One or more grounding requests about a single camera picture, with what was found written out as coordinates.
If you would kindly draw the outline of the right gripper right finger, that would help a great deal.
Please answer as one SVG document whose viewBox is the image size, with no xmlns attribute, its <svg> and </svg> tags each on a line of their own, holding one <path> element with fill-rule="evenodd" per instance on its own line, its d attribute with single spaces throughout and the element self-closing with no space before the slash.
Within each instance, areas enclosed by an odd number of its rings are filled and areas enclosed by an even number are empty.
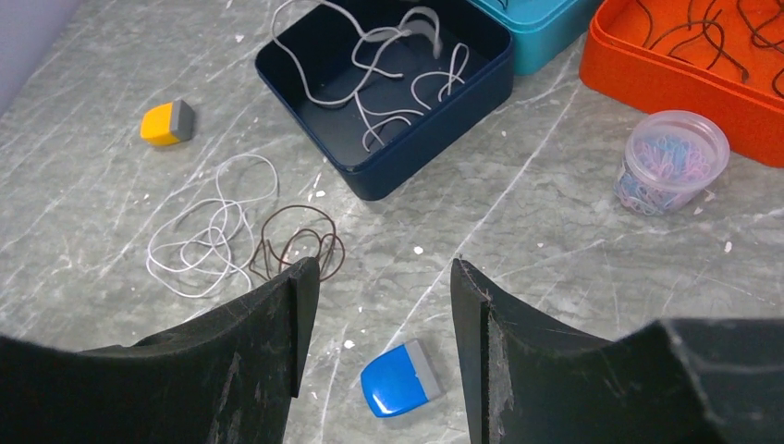
<svg viewBox="0 0 784 444">
<path fill-rule="evenodd" d="M 473 443 L 779 443 L 783 322 L 665 318 L 609 341 L 450 273 Z"/>
</svg>

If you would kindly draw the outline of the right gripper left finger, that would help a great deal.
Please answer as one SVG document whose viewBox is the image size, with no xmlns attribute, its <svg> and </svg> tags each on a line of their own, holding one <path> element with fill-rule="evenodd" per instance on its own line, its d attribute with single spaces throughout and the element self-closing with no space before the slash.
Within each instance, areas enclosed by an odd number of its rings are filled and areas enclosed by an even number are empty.
<svg viewBox="0 0 784 444">
<path fill-rule="evenodd" d="M 302 259 L 261 287 L 134 345 L 1 340 L 5 443 L 279 443 L 319 300 Z"/>
</svg>

